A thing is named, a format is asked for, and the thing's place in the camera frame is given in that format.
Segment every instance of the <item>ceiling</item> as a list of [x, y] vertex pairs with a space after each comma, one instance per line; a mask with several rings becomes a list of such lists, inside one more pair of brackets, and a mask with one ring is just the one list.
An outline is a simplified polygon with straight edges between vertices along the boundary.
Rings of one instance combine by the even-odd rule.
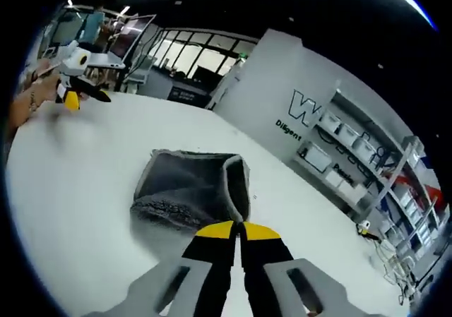
[[[298, 36], [304, 46], [380, 94], [421, 137], [433, 164], [440, 165], [447, 128], [437, 119], [448, 111], [440, 99], [446, 89], [448, 47], [443, 40], [451, 34], [450, 18], [443, 16], [446, 0], [415, 1], [437, 30], [403, 0], [108, 0], [106, 7], [119, 11], [129, 5], [128, 14], [156, 13], [156, 23], [164, 27], [218, 29], [257, 38], [273, 28]], [[446, 179], [440, 173], [440, 181]]]

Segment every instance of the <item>white table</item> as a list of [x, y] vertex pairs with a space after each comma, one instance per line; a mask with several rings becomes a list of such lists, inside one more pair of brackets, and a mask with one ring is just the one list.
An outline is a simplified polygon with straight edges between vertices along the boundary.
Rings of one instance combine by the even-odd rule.
[[[69, 315], [112, 308], [135, 279], [190, 242], [129, 214], [151, 150], [166, 148], [242, 155], [251, 170], [252, 222], [276, 230], [295, 258], [342, 283], [357, 307], [407, 316], [398, 288], [371, 267], [373, 246], [353, 223], [248, 136], [203, 109], [137, 95], [111, 98], [111, 104], [88, 100], [74, 114], [44, 104], [17, 132], [8, 160], [19, 236]], [[238, 258], [224, 316], [252, 316]]]

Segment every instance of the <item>laptop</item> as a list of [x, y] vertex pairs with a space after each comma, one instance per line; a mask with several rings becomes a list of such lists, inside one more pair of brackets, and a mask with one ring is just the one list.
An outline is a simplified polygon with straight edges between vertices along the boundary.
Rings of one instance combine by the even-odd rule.
[[130, 18], [106, 54], [91, 54], [89, 65], [100, 68], [125, 68], [124, 60], [141, 39], [155, 15]]

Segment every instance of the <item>gray towel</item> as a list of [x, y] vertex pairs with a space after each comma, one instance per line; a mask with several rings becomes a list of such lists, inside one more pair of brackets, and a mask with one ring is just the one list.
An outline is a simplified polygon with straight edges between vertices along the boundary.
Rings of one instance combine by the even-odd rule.
[[198, 230], [249, 218], [249, 168], [239, 155], [154, 150], [133, 196], [140, 218]]

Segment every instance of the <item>shelving unit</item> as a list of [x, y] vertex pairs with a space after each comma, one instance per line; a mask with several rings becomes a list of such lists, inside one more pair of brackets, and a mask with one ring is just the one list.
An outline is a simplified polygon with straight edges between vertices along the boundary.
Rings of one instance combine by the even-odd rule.
[[[355, 222], [365, 219], [370, 212], [380, 205], [381, 201], [388, 196], [398, 207], [399, 212], [405, 218], [406, 222], [410, 225], [410, 229], [412, 229], [409, 236], [400, 243], [399, 247], [402, 249], [405, 246], [409, 246], [412, 239], [416, 239], [421, 248], [428, 248], [432, 243], [431, 233], [433, 231], [430, 230], [430, 227], [433, 230], [438, 230], [441, 225], [441, 221], [438, 218], [435, 209], [434, 202], [430, 199], [427, 190], [424, 184], [421, 182], [420, 178], [416, 175], [414, 167], [408, 162], [409, 156], [414, 153], [417, 148], [417, 144], [419, 144], [419, 140], [416, 140], [412, 143], [404, 144], [403, 146], [395, 140], [395, 138], [389, 133], [375, 118], [369, 115], [368, 112], [364, 111], [354, 100], [350, 99], [346, 95], [344, 95], [339, 89], [337, 89], [337, 93], [332, 99], [331, 103], [333, 103], [337, 108], [341, 111], [344, 111], [353, 119], [355, 119], [359, 125], [364, 128], [367, 132], [369, 132], [378, 142], [380, 142], [391, 155], [391, 159], [395, 160], [395, 169], [392, 171], [392, 175], [390, 179], [386, 179], [382, 177], [376, 170], [374, 165], [366, 160], [363, 160], [355, 151], [352, 146], [344, 144], [341, 141], [340, 137], [330, 131], [326, 126], [322, 124], [322, 122], [318, 121], [314, 124], [314, 130], [318, 130], [323, 134], [326, 134], [329, 138], [332, 138], [336, 145], [342, 147], [345, 152], [351, 156], [354, 160], [356, 160], [359, 164], [361, 164], [367, 171], [368, 177], [372, 181], [377, 182], [383, 188], [378, 192], [375, 196], [373, 195], [373, 200], [368, 205], [367, 208], [359, 207], [358, 205], [351, 203], [350, 200], [344, 196], [341, 192], [337, 190], [334, 186], [329, 184], [325, 180], [325, 176], [312, 167], [308, 162], [303, 160], [301, 157], [296, 156], [294, 160], [303, 166], [306, 170], [308, 170], [311, 174], [313, 174], [316, 178], [318, 178], [322, 184], [328, 187], [329, 191], [334, 191], [335, 195], [339, 197], [342, 201], [346, 202], [356, 213]], [[304, 137], [304, 141], [309, 140], [309, 137]], [[423, 212], [420, 209], [415, 207], [415, 210], [419, 213], [420, 218], [416, 218], [413, 214], [408, 212], [408, 209], [404, 207], [397, 195], [393, 192], [392, 186], [402, 172], [406, 174], [406, 176], [412, 180], [413, 187], [416, 192], [419, 194], [422, 199]]]

